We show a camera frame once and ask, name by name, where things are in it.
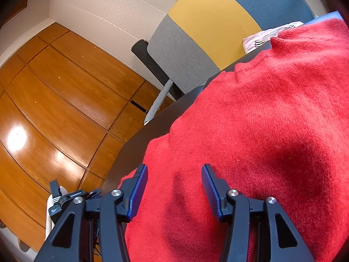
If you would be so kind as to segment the red knit sweater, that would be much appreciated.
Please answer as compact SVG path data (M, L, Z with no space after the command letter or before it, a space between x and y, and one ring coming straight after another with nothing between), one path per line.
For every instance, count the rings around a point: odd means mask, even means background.
M219 74L152 140L149 178L125 240L131 261L218 261L227 227L201 180L210 164L249 198L274 196L316 261L348 237L348 27L283 31L271 49Z

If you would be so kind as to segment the pink printed cushion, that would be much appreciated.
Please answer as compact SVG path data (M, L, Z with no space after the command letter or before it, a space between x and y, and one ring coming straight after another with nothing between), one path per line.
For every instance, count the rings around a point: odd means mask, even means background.
M250 35L248 37L243 38L243 49L245 54L248 54L257 48L264 45L266 42L268 42L272 37L277 37L280 32L291 29L291 28L297 28L303 25L303 22L301 21L294 21L289 24L285 24L276 28L270 28L267 30L262 30L257 32L256 34Z

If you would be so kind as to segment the wooden wardrobe doors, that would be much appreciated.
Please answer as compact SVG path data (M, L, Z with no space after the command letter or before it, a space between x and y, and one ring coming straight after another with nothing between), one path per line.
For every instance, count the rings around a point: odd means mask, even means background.
M1 221L38 250L52 180L104 183L159 94L150 82L54 23L1 68Z

